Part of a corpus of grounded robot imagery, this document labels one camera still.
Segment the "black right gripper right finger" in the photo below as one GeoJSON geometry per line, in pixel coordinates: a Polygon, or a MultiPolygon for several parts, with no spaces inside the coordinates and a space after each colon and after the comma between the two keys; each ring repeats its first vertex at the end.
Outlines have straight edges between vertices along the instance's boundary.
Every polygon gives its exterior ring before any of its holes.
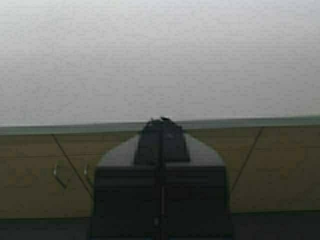
{"type": "Polygon", "coordinates": [[[162,234],[168,240],[231,240],[226,164],[208,144],[162,117],[162,234]]]}

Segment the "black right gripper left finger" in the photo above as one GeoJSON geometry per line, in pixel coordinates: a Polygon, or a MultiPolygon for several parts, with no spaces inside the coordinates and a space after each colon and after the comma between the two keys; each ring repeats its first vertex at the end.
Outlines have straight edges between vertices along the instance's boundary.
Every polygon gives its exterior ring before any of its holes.
{"type": "Polygon", "coordinates": [[[157,167],[162,129],[161,120],[150,120],[142,131],[109,150],[97,164],[90,239],[160,238],[157,167]]]}

